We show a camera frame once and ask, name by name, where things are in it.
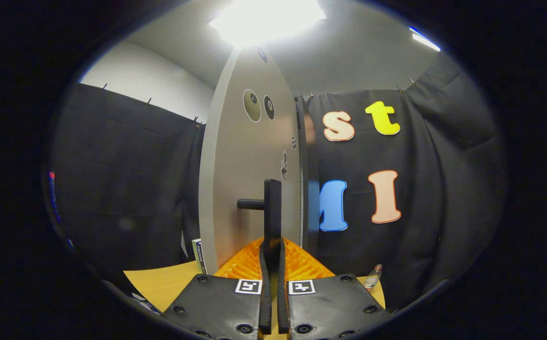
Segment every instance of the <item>foam letter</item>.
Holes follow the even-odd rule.
[[[323,130],[323,135],[330,142],[335,140],[349,140],[355,135],[355,128],[351,123],[351,116],[344,110],[332,111],[323,115],[323,124],[327,129]]]
[[[343,216],[343,192],[347,188],[345,181],[333,180],[323,183],[319,192],[319,215],[323,213],[322,231],[341,231],[348,226]]]
[[[382,102],[376,102],[366,108],[366,113],[372,114],[374,127],[382,134],[396,134],[401,127],[398,123],[391,124],[388,114],[395,113],[393,106],[385,106]]]
[[[372,222],[392,222],[401,217],[401,211],[397,210],[395,198],[395,179],[397,176],[395,170],[383,170],[368,176],[368,181],[374,185],[374,191],[376,192],[376,213],[372,216]]]

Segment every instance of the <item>gray door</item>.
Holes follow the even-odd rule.
[[[264,180],[282,182],[282,237],[300,244],[301,175],[295,101],[263,49],[235,48],[211,103],[200,164],[200,237],[208,274],[263,236]]]

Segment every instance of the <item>ceiling light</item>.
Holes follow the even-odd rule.
[[[235,0],[209,24],[236,46],[288,36],[325,19],[316,0]]]
[[[425,38],[416,28],[410,27],[410,30],[412,33],[412,38],[415,41],[418,41],[419,43],[423,43],[424,45],[427,45],[428,47],[434,49],[435,51],[439,52],[441,51],[441,48],[439,48],[437,45],[433,44],[431,41],[429,41],[427,38]]]

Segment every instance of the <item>white wall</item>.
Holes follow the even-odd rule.
[[[103,87],[206,123],[215,89],[171,60],[135,43],[121,42],[80,81]]]

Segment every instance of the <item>orange mesh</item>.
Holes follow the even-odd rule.
[[[215,276],[230,279],[262,280],[259,248],[263,237],[252,241],[230,258]]]
[[[259,249],[263,238],[256,239],[230,258],[215,276],[232,279],[262,280]],[[313,280],[334,276],[330,270],[319,263],[296,243],[284,239],[286,246],[285,281]]]
[[[334,273],[293,241],[284,239],[284,246],[286,246],[285,281],[313,280],[334,276]]]

